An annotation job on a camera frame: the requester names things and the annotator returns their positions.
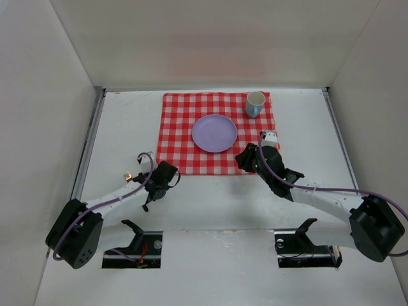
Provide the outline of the purple plate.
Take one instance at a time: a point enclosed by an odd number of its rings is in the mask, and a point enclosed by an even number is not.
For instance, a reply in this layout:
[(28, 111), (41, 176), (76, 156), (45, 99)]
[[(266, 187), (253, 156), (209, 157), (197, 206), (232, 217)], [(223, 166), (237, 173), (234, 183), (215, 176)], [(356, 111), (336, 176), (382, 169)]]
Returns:
[(237, 135), (238, 130), (234, 122), (219, 114), (198, 119), (191, 130), (194, 144), (209, 153), (228, 150), (237, 140)]

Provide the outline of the red white checkered cloth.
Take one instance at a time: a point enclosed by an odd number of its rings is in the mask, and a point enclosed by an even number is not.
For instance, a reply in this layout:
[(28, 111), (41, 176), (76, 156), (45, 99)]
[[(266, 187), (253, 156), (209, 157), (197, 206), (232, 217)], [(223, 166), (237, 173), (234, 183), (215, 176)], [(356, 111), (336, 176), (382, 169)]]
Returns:
[(157, 161), (183, 175), (243, 175), (235, 156), (275, 130), (269, 92), (260, 113), (249, 117), (246, 92), (166, 93), (163, 96)]

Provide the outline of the light blue mug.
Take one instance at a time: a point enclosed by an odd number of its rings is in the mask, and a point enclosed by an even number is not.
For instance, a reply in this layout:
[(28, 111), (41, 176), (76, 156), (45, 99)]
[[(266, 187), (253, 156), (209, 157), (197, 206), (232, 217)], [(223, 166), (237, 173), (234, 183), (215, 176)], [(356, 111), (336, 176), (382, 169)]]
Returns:
[(250, 92), (246, 95), (245, 112), (250, 118), (256, 118), (262, 111), (266, 96), (260, 92)]

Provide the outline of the gold fork black handle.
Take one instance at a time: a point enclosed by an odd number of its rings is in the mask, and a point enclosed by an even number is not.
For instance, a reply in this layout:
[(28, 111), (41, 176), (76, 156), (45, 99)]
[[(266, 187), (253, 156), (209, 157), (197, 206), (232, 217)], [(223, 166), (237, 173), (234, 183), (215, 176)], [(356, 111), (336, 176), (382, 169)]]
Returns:
[(133, 179), (133, 176), (132, 176), (132, 174), (130, 174), (130, 172), (125, 172), (125, 174), (124, 174), (124, 178), (125, 178), (125, 181), (126, 182), (130, 182), (130, 181), (132, 181), (132, 179)]

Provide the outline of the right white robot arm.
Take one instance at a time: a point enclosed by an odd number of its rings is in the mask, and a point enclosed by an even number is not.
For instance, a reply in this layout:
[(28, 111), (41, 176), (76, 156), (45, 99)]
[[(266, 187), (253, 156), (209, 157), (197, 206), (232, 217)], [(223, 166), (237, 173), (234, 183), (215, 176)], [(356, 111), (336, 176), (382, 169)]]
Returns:
[(314, 207), (343, 221), (346, 231), (330, 233), (329, 237), (339, 238), (346, 247), (357, 249), (372, 261), (382, 262), (391, 256), (405, 233), (390, 203), (379, 195), (311, 183), (298, 186), (296, 182), (304, 180), (303, 174), (286, 168), (274, 147), (250, 143), (235, 159), (239, 169), (258, 174), (274, 195)]

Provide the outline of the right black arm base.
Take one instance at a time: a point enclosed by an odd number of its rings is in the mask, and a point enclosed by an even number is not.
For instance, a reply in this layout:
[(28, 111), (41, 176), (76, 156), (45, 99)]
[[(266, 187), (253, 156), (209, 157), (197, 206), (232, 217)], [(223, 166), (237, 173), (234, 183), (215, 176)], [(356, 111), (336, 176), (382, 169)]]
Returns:
[(279, 268), (339, 268), (342, 255), (334, 245), (315, 245), (307, 236), (316, 218), (307, 219), (298, 228), (274, 231), (274, 248)]

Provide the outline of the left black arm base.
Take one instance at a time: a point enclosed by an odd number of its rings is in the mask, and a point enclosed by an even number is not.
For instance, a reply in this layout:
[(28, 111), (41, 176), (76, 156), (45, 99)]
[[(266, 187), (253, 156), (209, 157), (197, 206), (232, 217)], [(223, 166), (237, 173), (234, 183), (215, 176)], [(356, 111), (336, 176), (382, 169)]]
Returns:
[(100, 245), (104, 249), (103, 269), (158, 269), (163, 249), (162, 231), (145, 231), (126, 219), (120, 226), (105, 229)]

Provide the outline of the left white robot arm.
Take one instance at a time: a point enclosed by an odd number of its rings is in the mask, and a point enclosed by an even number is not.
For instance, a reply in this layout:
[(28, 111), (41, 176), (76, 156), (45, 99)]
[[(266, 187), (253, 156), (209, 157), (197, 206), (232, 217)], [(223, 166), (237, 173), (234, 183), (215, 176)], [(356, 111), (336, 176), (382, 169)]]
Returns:
[(79, 269), (99, 251), (130, 261), (136, 261), (136, 251), (146, 254), (146, 234), (131, 220), (132, 215), (137, 208), (147, 211), (149, 203), (162, 199), (173, 188), (172, 180), (180, 180), (178, 168), (166, 161), (149, 168), (106, 196), (67, 202), (45, 239), (53, 259)]

